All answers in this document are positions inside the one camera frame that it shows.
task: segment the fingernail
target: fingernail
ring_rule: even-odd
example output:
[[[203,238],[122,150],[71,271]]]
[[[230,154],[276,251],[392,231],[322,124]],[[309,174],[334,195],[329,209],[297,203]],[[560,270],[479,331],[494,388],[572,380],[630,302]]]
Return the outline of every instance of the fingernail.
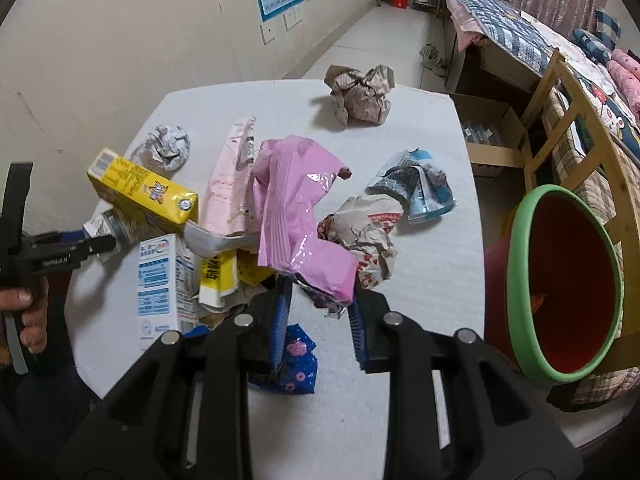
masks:
[[[20,303],[24,306],[29,306],[31,304],[31,293],[28,290],[21,290],[18,292],[18,298],[20,299]]]

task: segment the bed frame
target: bed frame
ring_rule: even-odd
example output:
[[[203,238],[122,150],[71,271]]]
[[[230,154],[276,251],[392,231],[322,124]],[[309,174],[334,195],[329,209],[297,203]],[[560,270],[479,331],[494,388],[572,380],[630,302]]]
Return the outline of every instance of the bed frame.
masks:
[[[580,83],[565,65],[558,49],[554,51],[520,121],[528,132],[540,116],[546,98],[558,79],[569,93],[571,105],[555,127],[543,121],[547,140],[535,156],[532,156],[528,135],[523,136],[518,146],[524,158],[526,191],[536,187],[536,170],[551,155],[571,123],[580,115],[591,134],[594,146],[560,185],[571,191],[575,190],[602,165],[616,209],[616,216],[605,224],[605,229],[614,244],[620,243],[623,259],[622,335],[614,341],[596,373],[637,367],[640,366],[640,215],[628,192],[634,184],[621,167],[610,133],[600,121]]]

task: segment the barcode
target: barcode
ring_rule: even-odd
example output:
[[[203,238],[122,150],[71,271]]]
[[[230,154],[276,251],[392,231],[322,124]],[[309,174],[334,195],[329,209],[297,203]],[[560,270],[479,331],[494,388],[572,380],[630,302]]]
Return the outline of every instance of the barcode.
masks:
[[[102,178],[104,172],[107,171],[109,165],[116,160],[116,154],[113,152],[104,151],[98,158],[94,160],[91,166],[91,173],[96,178]]]
[[[182,332],[183,334],[191,332],[191,330],[196,328],[196,324],[191,321],[180,321],[178,324],[180,325],[180,332]]]

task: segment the metal bolt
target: metal bolt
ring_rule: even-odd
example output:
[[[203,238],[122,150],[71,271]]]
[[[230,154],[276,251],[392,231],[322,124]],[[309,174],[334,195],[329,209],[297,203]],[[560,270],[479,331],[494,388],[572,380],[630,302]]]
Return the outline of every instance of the metal bolt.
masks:
[[[253,322],[254,322],[254,316],[252,316],[251,314],[242,313],[242,314],[238,314],[234,318],[234,323],[238,326],[249,326]]]
[[[175,330],[168,330],[167,332],[162,334],[160,338],[165,345],[175,345],[178,341],[180,341],[180,333]]]
[[[460,341],[467,344],[474,343],[476,339],[478,339],[476,333],[470,328],[461,328],[460,330],[458,330],[457,336]]]
[[[399,312],[387,312],[382,317],[382,321],[391,326],[398,326],[402,323],[402,314]]]

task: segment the floor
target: floor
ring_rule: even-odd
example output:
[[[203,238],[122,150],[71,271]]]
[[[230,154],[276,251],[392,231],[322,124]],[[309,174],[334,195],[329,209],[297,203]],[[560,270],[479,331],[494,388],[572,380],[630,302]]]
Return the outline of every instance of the floor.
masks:
[[[331,64],[351,66],[366,72],[386,64],[394,70],[396,84],[432,92],[444,92],[444,79],[423,69],[420,49],[432,43],[444,53],[442,21],[432,14],[396,9],[383,4],[375,7],[351,27],[308,70],[305,78],[322,79]],[[505,168],[496,179],[476,178],[476,191],[485,246],[495,244],[502,235],[504,218],[524,195],[522,172]],[[545,401],[548,389],[532,388]],[[545,403],[574,446],[582,446],[615,427],[630,411],[640,391],[622,396],[596,410],[563,413]]]

